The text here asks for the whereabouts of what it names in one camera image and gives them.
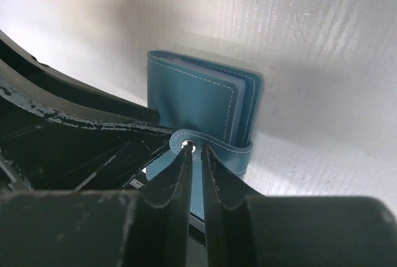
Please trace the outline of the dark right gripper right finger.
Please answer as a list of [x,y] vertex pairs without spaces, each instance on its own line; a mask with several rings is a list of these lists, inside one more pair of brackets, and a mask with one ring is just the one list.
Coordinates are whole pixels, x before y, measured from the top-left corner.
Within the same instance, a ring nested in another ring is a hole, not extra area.
[[267,197],[202,148],[210,266],[395,266],[396,219],[363,196]]

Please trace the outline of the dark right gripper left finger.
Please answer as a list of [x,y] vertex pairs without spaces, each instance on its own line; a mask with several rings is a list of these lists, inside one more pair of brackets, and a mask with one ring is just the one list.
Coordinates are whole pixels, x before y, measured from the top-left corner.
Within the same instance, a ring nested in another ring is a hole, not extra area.
[[1,162],[2,266],[184,266],[192,146],[137,190],[31,191]]

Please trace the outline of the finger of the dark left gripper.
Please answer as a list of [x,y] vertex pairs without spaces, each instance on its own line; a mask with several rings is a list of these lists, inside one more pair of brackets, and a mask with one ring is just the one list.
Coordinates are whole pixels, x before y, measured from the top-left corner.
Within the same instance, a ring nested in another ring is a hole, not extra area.
[[1,60],[38,87],[75,104],[149,124],[159,123],[156,111],[101,91],[39,62],[4,32],[1,32]]
[[1,186],[125,189],[169,149],[172,130],[1,81]]

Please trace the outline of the blue leather card holder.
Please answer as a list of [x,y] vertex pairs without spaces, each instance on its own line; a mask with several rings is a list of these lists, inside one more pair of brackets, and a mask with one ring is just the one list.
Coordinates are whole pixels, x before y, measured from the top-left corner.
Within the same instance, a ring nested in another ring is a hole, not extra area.
[[153,50],[147,54],[148,107],[160,125],[173,129],[169,151],[146,169],[153,179],[193,142],[190,213],[204,219],[202,145],[212,147],[236,176],[247,170],[251,133],[263,90],[260,73],[209,60]]

